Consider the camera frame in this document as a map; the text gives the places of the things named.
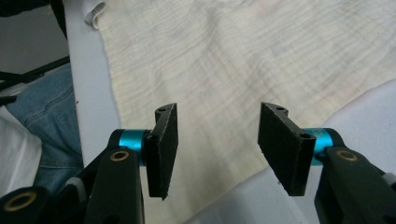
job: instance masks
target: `white fabric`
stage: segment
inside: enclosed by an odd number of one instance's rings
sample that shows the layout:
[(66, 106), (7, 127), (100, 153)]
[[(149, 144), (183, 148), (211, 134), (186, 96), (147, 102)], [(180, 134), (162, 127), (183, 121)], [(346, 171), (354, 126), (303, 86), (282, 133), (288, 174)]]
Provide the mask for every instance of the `white fabric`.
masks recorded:
[(0, 197), (30, 187), (41, 158), (41, 140), (0, 107)]
[(266, 162), (260, 102), (319, 126), (396, 77), (396, 2), (111, 0), (99, 17), (123, 128), (151, 128), (176, 102), (179, 147), (164, 202), (147, 223), (180, 223)]
[(98, 28), (97, 17), (105, 10), (106, 3), (104, 0), (83, 0), (81, 11), (84, 21), (92, 28)]

